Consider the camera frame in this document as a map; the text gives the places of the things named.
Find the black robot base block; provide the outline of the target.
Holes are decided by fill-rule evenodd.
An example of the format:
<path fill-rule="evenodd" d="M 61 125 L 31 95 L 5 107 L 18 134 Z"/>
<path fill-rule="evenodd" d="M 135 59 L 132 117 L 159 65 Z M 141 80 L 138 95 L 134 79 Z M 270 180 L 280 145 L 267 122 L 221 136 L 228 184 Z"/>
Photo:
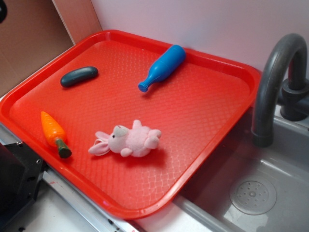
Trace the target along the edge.
<path fill-rule="evenodd" d="M 0 145 L 0 230 L 36 202 L 44 160 L 28 145 Z"/>

